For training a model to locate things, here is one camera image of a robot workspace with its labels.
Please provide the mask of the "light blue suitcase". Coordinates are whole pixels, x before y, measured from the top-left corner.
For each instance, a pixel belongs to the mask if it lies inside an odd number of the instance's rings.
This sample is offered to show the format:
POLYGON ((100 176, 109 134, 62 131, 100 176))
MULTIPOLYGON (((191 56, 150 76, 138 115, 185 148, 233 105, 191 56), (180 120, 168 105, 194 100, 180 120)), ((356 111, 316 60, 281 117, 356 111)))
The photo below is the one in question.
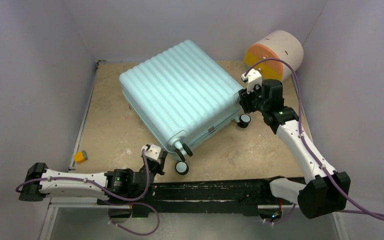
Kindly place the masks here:
POLYGON ((222 128, 246 128, 243 87, 191 40, 145 60, 119 76, 123 95, 159 144, 189 171, 187 157, 222 128))

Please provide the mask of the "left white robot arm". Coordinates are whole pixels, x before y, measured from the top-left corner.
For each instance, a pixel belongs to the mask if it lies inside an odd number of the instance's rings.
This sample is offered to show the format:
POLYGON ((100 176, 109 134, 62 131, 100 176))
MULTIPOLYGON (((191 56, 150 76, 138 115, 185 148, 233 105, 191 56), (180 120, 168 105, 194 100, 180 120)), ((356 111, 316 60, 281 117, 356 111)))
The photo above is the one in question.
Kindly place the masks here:
POLYGON ((166 153, 158 159, 144 158, 135 172, 130 168, 99 173, 61 172, 43 162, 31 166, 23 183, 15 189, 19 200, 39 202, 44 198, 79 197, 112 200, 118 205, 139 201, 151 189, 155 175, 164 175, 166 153))

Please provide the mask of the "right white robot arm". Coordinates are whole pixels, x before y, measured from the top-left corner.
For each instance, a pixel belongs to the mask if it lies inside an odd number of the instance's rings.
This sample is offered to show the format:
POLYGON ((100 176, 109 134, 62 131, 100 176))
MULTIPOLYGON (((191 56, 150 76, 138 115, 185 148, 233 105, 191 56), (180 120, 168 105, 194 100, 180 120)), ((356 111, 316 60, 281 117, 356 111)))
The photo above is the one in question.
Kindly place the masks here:
POLYGON ((284 199, 299 206, 308 219, 345 209, 351 179, 328 163, 308 140, 301 119, 293 108, 284 104, 283 84, 276 79, 246 80, 239 91, 239 104, 246 114, 260 112, 264 123, 292 153, 304 174, 305 183, 285 177, 271 180, 260 196, 268 204, 284 199))

